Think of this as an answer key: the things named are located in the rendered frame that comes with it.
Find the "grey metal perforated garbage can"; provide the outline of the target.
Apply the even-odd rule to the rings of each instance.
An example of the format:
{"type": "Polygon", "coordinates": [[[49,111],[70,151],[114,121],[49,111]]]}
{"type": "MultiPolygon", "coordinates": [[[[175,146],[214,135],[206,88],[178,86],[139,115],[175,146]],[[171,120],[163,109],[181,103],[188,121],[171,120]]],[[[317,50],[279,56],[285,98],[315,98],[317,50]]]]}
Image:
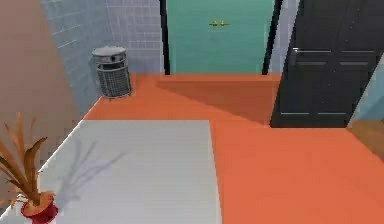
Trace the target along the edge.
{"type": "Polygon", "coordinates": [[[119,46],[104,46],[92,51],[102,95],[120,98],[131,94],[126,49],[119,46]]]}

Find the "black panelled room door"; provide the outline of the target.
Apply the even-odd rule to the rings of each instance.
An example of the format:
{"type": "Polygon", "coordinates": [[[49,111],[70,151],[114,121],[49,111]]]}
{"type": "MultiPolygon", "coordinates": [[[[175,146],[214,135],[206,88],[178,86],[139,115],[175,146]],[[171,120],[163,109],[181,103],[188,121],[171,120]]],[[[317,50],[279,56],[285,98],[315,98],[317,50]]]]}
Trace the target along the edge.
{"type": "Polygon", "coordinates": [[[384,0],[300,0],[270,126],[346,127],[383,55],[384,0]]]}

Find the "brown plant in red pot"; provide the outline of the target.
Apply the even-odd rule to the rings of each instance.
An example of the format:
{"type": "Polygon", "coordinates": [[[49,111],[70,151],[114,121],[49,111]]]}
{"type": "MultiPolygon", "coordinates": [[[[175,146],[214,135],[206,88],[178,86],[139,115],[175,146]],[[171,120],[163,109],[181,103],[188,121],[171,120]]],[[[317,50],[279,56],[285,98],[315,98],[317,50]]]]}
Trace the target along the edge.
{"type": "Polygon", "coordinates": [[[35,157],[47,137],[42,137],[27,146],[21,113],[16,117],[17,132],[14,132],[7,123],[4,123],[4,126],[12,140],[17,157],[14,157],[0,140],[0,171],[6,175],[6,182],[13,185],[11,191],[15,193],[15,196],[9,199],[0,200],[0,205],[9,203],[13,208],[16,203],[21,203],[20,212],[31,221],[31,224],[50,224],[58,215],[55,193],[39,190],[40,172],[35,164],[35,157]]]}

